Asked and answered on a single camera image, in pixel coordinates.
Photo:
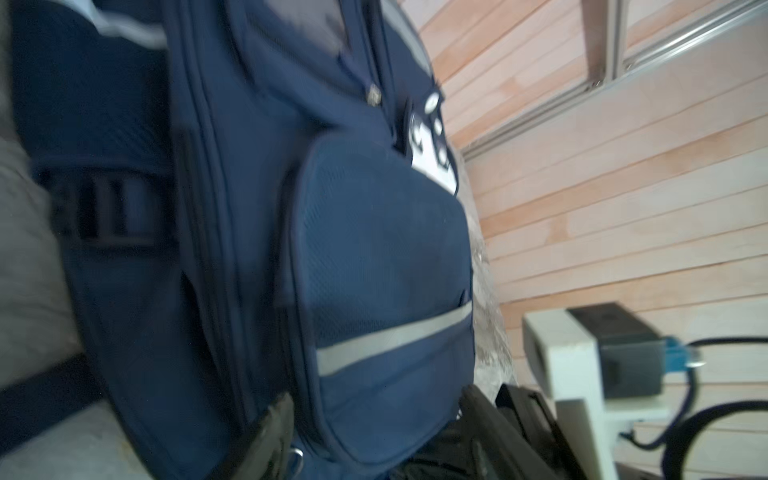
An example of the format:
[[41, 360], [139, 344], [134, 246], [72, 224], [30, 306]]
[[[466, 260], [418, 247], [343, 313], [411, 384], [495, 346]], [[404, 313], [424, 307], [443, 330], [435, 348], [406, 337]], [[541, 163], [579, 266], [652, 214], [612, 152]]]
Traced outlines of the navy blue student backpack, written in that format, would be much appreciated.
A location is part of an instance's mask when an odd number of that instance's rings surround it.
[[1, 395], [10, 450], [105, 397], [207, 479], [281, 393], [288, 478], [386, 479], [473, 380], [442, 91], [394, 1], [13, 1], [12, 105], [83, 353]]

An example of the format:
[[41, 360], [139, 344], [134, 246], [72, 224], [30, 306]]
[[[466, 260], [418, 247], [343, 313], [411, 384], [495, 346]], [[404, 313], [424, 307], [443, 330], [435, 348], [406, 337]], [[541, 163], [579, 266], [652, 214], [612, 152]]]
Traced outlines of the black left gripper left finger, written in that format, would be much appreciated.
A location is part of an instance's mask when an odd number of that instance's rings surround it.
[[287, 479], [293, 438], [294, 402], [285, 392], [247, 427], [207, 479]]

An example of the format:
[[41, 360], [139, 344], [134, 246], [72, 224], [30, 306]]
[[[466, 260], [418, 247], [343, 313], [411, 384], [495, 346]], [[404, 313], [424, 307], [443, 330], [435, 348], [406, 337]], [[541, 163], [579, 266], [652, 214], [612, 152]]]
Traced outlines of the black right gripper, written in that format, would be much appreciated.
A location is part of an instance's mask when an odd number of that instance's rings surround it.
[[495, 405], [558, 479], [586, 478], [540, 392], [503, 384]]

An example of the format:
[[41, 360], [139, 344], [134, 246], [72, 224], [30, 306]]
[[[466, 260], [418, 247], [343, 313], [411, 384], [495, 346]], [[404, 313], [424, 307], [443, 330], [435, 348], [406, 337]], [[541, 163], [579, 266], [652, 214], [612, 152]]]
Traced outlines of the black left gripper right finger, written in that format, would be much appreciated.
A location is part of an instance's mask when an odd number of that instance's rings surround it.
[[499, 479], [557, 479], [555, 472], [476, 385], [462, 389], [459, 404], [462, 418], [469, 422], [471, 439], [479, 442]]

